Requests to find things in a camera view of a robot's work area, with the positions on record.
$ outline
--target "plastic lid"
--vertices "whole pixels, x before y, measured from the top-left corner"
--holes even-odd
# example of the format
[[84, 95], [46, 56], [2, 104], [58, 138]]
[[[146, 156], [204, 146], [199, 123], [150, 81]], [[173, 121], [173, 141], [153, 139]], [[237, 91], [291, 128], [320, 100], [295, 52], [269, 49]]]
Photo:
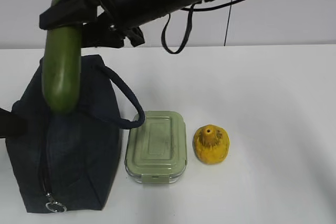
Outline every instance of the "plastic lid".
[[183, 118], [170, 111], [145, 114], [145, 123], [130, 131], [126, 170], [140, 183], [175, 182], [187, 164]]

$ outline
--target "white wall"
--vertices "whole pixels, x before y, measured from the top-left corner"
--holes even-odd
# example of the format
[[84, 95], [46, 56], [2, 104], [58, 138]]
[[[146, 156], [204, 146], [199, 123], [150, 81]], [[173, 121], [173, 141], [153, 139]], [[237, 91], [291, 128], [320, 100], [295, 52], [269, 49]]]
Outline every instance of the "white wall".
[[[208, 6], [227, 2], [218, 0]], [[41, 48], [46, 33], [39, 14], [50, 0], [0, 0], [0, 48]], [[175, 12], [167, 31], [169, 45], [183, 37], [187, 13]], [[224, 43], [228, 9], [196, 13], [189, 46]], [[335, 44], [336, 0], [249, 0], [233, 7], [228, 45]], [[148, 47], [160, 46], [166, 18], [142, 27]]]

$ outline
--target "yellow toy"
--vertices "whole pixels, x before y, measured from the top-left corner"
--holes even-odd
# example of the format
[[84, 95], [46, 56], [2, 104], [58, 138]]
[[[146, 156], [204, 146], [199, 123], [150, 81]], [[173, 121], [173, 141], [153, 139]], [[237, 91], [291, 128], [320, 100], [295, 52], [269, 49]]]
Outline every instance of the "yellow toy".
[[207, 125], [199, 128], [195, 133], [195, 153], [205, 164], [221, 163], [228, 154], [229, 146], [230, 140], [223, 128]]

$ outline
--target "white table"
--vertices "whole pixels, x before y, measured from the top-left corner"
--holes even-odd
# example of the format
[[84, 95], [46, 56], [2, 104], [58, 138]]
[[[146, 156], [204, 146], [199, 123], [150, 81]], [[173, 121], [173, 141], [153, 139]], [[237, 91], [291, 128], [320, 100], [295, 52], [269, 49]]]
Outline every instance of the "white table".
[[[0, 141], [0, 223], [336, 223], [336, 46], [89, 49], [145, 110], [171, 110], [187, 127], [188, 166], [176, 184], [135, 183], [122, 162], [102, 212], [25, 213]], [[0, 107], [10, 109], [43, 50], [0, 50]], [[122, 114], [135, 109], [117, 92]], [[224, 127], [220, 165], [200, 163], [195, 131]], [[124, 135], [122, 159], [127, 142]]]

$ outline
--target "cucumber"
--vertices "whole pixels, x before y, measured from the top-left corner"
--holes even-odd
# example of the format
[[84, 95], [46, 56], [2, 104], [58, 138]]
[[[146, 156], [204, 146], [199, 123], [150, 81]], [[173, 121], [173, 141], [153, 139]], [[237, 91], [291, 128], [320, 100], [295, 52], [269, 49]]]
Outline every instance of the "cucumber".
[[[55, 5], [59, 0], [52, 0]], [[80, 26], [60, 27], [47, 32], [42, 70], [43, 95], [55, 113], [70, 113], [80, 91]]]

